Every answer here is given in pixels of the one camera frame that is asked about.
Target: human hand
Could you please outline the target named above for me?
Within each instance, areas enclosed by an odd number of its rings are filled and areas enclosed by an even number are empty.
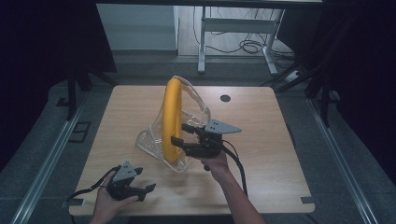
[[[107,192],[107,185],[116,172],[111,172],[105,179],[103,186],[99,188],[93,210],[91,224],[102,224],[109,222],[123,207],[138,200],[137,196],[126,198],[122,201],[114,200]]]
[[[221,151],[220,154],[215,157],[215,158],[196,158],[197,160],[200,160],[203,165],[207,165],[210,169],[210,172],[213,175],[213,178],[215,178],[216,181],[220,182],[220,180],[226,176],[227,174],[230,174],[230,168],[228,167],[228,162],[227,162],[227,155],[225,154],[224,151]]]

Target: forearm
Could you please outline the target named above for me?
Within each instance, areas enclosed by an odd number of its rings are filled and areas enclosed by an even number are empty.
[[[224,192],[235,224],[265,223],[231,172],[225,173],[218,182]]]

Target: white wall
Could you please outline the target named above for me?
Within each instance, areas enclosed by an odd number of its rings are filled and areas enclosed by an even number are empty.
[[[97,4],[111,49],[177,49],[177,7]]]

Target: white desk leg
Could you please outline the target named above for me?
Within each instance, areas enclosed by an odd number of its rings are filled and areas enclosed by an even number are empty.
[[[277,70],[275,67],[274,60],[271,55],[271,49],[272,49],[272,46],[274,45],[274,40],[276,37],[277,29],[279,28],[280,20],[282,19],[282,15],[283,15],[284,11],[285,11],[284,9],[278,10],[278,15],[277,15],[276,19],[274,20],[273,30],[270,34],[269,39],[268,39],[267,46],[262,49],[262,53],[264,54],[265,61],[267,61],[268,68],[270,69],[270,73],[272,76],[277,75]]]
[[[205,7],[202,7],[202,18],[201,18],[201,41],[199,45],[198,53],[198,73],[203,74],[205,72],[205,18],[206,18]]]

